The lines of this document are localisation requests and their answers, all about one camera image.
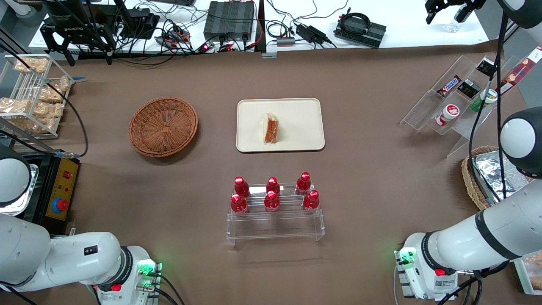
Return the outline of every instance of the yellow control panel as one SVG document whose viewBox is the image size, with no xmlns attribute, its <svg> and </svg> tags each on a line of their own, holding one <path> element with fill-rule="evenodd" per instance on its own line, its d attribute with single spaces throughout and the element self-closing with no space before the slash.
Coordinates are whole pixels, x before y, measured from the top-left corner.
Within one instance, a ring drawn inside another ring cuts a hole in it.
<svg viewBox="0 0 542 305">
<path fill-rule="evenodd" d="M 69 159 L 61 159 L 46 216 L 66 220 L 72 201 L 73 188 L 79 165 Z"/>
</svg>

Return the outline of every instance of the qr code label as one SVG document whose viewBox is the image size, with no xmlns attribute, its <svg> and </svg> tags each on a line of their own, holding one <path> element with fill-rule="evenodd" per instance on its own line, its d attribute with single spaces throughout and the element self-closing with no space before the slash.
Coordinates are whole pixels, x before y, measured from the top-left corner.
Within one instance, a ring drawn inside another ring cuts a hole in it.
<svg viewBox="0 0 542 305">
<path fill-rule="evenodd" d="M 455 276 L 438 276 L 435 277 L 435 289 L 437 290 L 450 290 L 456 287 Z"/>
</svg>

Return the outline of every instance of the brown tabletop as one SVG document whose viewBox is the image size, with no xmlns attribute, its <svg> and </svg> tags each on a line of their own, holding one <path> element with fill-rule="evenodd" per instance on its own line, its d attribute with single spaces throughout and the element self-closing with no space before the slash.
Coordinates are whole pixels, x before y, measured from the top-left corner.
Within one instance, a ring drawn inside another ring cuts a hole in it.
<svg viewBox="0 0 542 305">
<path fill-rule="evenodd" d="M 144 247 L 164 263 L 164 275 L 187 305 L 393 304 L 398 244 L 477 211 L 460 171 L 467 149 L 446 158 L 459 136 L 417 134 L 398 122 L 461 54 L 477 61 L 494 49 L 489 43 L 322 50 L 284 52 L 277 59 L 216 54 L 152 69 L 80 61 L 67 67 L 72 76 L 87 77 L 70 96 L 90 140 L 73 198 L 75 226 L 78 232 L 110 231 L 123 245 Z M 130 146 L 127 127 L 137 109 L 162 96 L 188 101 L 198 113 L 199 131 L 179 154 L 154 160 Z M 322 151 L 236 150 L 240 100 L 295 97 L 320 100 Z M 503 116 L 523 108 L 513 89 Z M 59 134 L 52 145 L 82 150 L 70 109 Z M 493 114 L 477 133 L 475 147 L 495 145 L 495 134 Z M 302 171 L 312 174 L 321 192 L 323 239 L 256 240 L 233 247 L 225 229 L 234 177 L 250 183 L 264 183 L 272 175 L 292 181 Z M 510 266 L 484 280 L 480 304 L 540 302 L 520 292 L 514 274 Z M 400 304 L 433 304 L 398 293 Z M 6 304 L 23 304 L 14 295 L 0 295 Z M 78 283 L 25 295 L 39 305 L 95 304 Z"/>
</svg>

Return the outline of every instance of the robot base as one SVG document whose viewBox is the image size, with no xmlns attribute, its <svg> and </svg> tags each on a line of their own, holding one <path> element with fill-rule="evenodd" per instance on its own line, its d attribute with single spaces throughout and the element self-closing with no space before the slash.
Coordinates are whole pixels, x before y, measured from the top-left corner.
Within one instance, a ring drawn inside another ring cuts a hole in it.
<svg viewBox="0 0 542 305">
<path fill-rule="evenodd" d="M 429 267 L 422 255 L 424 236 L 425 233 L 412 234 L 406 239 L 403 248 L 395 251 L 397 263 L 405 259 L 410 261 L 408 264 L 398 266 L 399 280 L 404 297 L 440 301 L 457 288 L 457 272 L 449 276 L 435 275 L 435 271 Z"/>
<path fill-rule="evenodd" d="M 122 285 L 120 291 L 102 291 L 97 289 L 98 298 L 102 305 L 157 305 L 158 294 L 137 291 L 136 285 L 153 284 L 159 288 L 160 278 L 153 278 L 140 275 L 140 271 L 147 270 L 156 273 L 162 273 L 162 264 L 157 264 L 149 257 L 145 249 L 140 246 L 128 246 L 128 250 L 132 254 L 133 263 L 132 271 L 128 280 Z"/>
</svg>

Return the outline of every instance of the red bottle cap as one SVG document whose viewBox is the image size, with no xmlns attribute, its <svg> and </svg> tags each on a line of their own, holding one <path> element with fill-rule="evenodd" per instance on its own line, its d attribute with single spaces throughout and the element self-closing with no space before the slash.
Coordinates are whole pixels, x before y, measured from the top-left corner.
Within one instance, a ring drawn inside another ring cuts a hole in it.
<svg viewBox="0 0 542 305">
<path fill-rule="evenodd" d="M 311 179 L 311 175 L 307 172 L 304 172 L 303 174 L 301 174 L 301 179 L 303 181 L 309 181 Z"/>
<path fill-rule="evenodd" d="M 268 191 L 267 192 L 267 198 L 271 199 L 271 200 L 275 200 L 276 199 L 276 193 L 272 190 Z"/>
<path fill-rule="evenodd" d="M 239 196 L 239 194 L 233 194 L 231 196 L 231 203 L 232 204 L 238 204 L 239 202 L 241 202 L 241 196 Z"/>
<path fill-rule="evenodd" d="M 277 180 L 276 180 L 275 177 L 269 178 L 269 185 L 270 185 L 270 186 L 276 186 L 277 183 L 278 183 L 278 182 L 277 182 Z"/>
<path fill-rule="evenodd" d="M 244 183 L 243 177 L 239 176 L 239 177 L 235 178 L 235 184 L 243 185 L 243 183 Z"/>
<path fill-rule="evenodd" d="M 314 189 L 309 192 L 307 197 L 311 200 L 317 200 L 320 197 L 320 193 L 318 193 L 318 191 Z"/>
</svg>

